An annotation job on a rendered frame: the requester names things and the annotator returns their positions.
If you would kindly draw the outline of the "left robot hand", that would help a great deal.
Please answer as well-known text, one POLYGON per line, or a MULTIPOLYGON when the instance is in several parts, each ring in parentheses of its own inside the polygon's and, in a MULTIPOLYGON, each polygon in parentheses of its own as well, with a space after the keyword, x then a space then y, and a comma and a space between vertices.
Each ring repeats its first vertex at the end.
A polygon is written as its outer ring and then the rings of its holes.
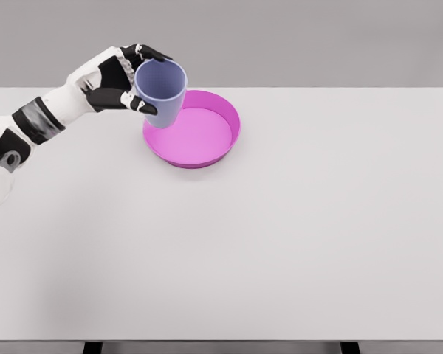
POLYGON ((92 111, 128 109, 156 115, 157 109, 131 93, 136 70, 147 60, 172 58, 145 45, 111 46, 85 62, 66 79, 92 111))

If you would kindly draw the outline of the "lavender blue cup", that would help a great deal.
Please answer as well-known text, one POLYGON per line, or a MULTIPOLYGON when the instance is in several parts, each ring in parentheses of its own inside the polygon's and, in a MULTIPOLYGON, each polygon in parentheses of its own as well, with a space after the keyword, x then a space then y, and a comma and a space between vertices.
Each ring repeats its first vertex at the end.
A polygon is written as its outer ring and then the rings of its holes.
POLYGON ((175 123, 187 90, 185 70, 172 60, 146 60, 134 74, 137 95, 153 105, 156 115, 147 116, 155 128, 168 128, 175 123))

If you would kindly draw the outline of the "pink round plate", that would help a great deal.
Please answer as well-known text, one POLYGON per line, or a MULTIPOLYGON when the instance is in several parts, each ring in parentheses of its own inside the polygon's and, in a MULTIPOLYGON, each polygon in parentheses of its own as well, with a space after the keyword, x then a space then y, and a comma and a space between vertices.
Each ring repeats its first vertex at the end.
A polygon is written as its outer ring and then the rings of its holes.
POLYGON ((175 123, 155 128, 147 122, 142 135, 148 148, 165 162, 185 169, 211 166, 236 144, 241 120, 235 106, 211 91, 187 91, 175 123))

